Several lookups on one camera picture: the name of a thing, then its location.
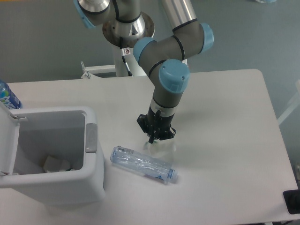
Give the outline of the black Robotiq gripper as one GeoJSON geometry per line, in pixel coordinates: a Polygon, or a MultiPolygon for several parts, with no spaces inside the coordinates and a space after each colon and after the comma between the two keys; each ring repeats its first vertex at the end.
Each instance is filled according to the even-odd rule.
{"type": "Polygon", "coordinates": [[[163,116],[161,110],[154,112],[150,107],[147,115],[138,116],[137,123],[149,137],[148,142],[153,144],[155,139],[162,141],[174,138],[176,130],[171,125],[173,118],[174,114],[163,116]]]}

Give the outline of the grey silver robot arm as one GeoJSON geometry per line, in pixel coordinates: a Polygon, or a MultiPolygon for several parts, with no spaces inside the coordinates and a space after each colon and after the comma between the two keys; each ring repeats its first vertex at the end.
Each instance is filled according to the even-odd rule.
{"type": "Polygon", "coordinates": [[[138,0],[76,0],[74,5],[87,28],[102,25],[111,44],[132,48],[138,66],[153,83],[149,110],[137,119],[149,142],[174,138],[171,122],[190,79],[184,60],[213,46],[211,27],[198,22],[189,0],[162,1],[172,36],[161,41],[153,38],[153,23],[146,20],[138,0]]]}

